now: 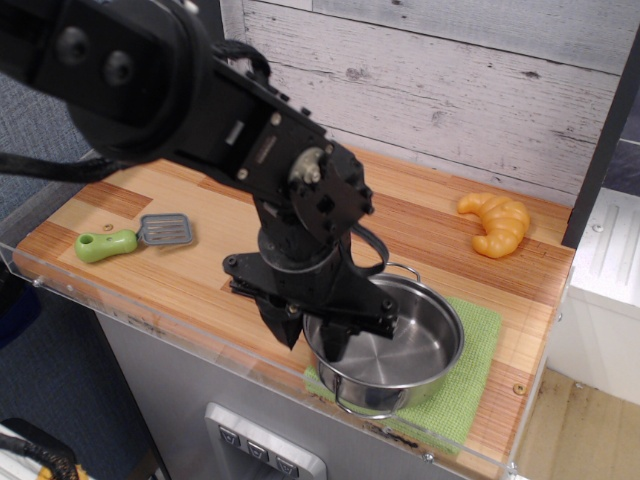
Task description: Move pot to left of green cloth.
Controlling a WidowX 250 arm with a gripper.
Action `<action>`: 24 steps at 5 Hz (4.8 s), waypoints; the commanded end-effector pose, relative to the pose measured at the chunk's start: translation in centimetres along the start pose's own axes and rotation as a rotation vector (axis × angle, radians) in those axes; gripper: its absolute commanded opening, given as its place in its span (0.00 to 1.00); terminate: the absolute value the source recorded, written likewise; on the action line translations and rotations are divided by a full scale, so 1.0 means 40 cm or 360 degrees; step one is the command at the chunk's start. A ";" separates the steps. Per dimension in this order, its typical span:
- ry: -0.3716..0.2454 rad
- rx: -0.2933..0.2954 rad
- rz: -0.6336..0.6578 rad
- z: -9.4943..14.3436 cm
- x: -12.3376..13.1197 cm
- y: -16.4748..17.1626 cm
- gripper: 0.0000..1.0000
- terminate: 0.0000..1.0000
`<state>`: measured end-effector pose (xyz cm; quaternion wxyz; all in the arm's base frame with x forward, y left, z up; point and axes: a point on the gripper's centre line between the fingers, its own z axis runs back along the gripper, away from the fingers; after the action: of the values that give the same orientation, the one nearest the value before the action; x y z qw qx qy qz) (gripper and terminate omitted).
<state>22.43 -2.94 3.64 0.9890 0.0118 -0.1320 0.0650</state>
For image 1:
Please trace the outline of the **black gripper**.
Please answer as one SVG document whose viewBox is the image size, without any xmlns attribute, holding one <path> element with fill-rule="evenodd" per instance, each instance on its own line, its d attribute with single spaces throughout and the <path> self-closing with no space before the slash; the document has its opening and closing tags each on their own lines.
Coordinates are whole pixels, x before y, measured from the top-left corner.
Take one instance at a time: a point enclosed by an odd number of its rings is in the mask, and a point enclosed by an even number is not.
<svg viewBox="0 0 640 480">
<path fill-rule="evenodd" d="M 232 291 L 252 298 L 275 339 L 292 350 L 303 328 L 303 317 L 329 323 L 320 326 L 327 361 L 340 361 L 352 336 L 362 330 L 391 338 L 399 313 L 397 301 L 359 272 L 350 244 L 342 239 L 308 262 L 296 262 L 271 250 L 259 236 L 258 253 L 232 254 L 223 269 Z"/>
</svg>

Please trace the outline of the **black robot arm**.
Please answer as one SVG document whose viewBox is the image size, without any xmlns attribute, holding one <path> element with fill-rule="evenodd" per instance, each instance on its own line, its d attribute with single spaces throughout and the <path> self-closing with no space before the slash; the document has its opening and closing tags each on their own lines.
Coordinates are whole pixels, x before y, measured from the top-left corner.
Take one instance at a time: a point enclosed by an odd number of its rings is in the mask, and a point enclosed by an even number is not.
<svg viewBox="0 0 640 480">
<path fill-rule="evenodd" d="M 372 192 L 356 156 L 270 85 L 253 47 L 211 40 L 177 1 L 5 1 L 1 70 L 65 102 L 98 158 L 61 164 L 17 154 L 4 173 L 89 183 L 166 159 L 249 193 L 259 249 L 224 260 L 232 288 L 253 298 L 276 339 L 293 346 L 307 316 L 327 356 L 351 336 L 391 337 L 398 303 L 373 283 L 382 264 L 357 266 Z"/>
</svg>

